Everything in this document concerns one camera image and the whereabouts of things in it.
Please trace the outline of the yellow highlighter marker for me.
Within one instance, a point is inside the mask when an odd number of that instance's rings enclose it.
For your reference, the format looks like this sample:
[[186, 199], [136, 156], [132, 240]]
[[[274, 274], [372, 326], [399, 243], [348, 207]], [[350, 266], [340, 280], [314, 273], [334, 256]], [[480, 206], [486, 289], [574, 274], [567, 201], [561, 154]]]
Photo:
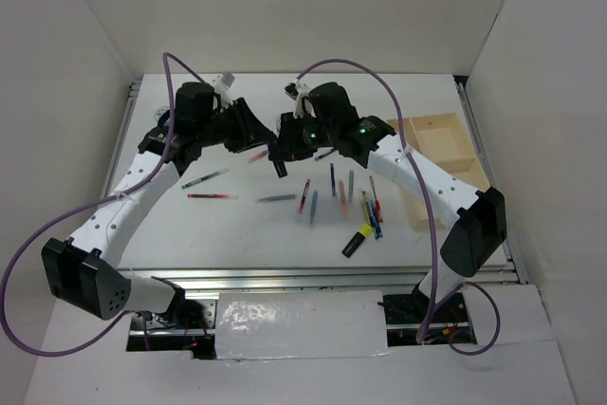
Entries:
[[373, 229], [369, 224], [362, 225], [342, 249], [341, 254], [350, 258], [372, 232]]

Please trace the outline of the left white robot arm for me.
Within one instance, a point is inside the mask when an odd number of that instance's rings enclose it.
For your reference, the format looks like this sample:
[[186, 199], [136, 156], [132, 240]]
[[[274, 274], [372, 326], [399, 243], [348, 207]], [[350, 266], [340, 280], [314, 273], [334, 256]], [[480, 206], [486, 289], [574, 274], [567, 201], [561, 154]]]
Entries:
[[42, 249], [51, 293], [104, 321], [121, 311], [152, 312], [167, 328], [187, 317], [185, 292], [165, 279], [128, 278], [117, 269], [131, 237], [156, 202], [206, 147], [222, 144], [241, 153], [275, 140], [246, 101], [228, 101], [218, 85], [184, 83], [175, 110], [166, 112], [146, 133], [112, 201], [61, 241]]

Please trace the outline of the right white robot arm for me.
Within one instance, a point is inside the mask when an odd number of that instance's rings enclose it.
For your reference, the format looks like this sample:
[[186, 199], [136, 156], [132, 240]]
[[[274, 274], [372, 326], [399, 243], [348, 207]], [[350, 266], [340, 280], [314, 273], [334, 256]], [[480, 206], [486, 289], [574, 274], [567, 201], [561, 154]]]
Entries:
[[449, 232], [431, 271], [417, 286], [414, 311], [425, 322], [436, 321], [447, 309], [448, 294], [473, 277], [504, 243], [504, 196], [493, 187], [482, 191], [463, 182], [403, 145], [384, 120], [359, 116], [337, 83], [315, 88], [290, 83], [285, 92], [295, 107], [281, 115], [270, 160], [300, 161], [320, 148], [332, 147], [405, 191], [429, 199], [433, 218]]

